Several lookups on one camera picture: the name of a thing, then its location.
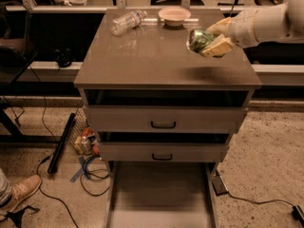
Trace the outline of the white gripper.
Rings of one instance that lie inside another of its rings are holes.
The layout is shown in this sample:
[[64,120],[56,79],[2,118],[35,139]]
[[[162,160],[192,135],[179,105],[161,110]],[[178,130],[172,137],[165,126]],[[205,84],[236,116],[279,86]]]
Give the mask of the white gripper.
[[231,38],[240,48],[257,46],[258,41],[254,30],[256,14],[256,9],[247,9],[233,18],[224,18],[210,26],[207,31],[219,36],[206,46],[200,54],[204,57],[223,56],[231,51],[234,46]]

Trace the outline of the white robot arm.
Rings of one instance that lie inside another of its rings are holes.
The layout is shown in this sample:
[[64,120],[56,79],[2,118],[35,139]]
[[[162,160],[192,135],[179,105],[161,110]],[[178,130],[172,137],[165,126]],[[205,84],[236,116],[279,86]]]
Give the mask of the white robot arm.
[[295,43],[304,41],[304,0],[266,9],[247,9],[235,17],[227,17],[207,29],[216,39],[199,54],[204,57],[221,56],[239,48],[256,47],[261,43]]

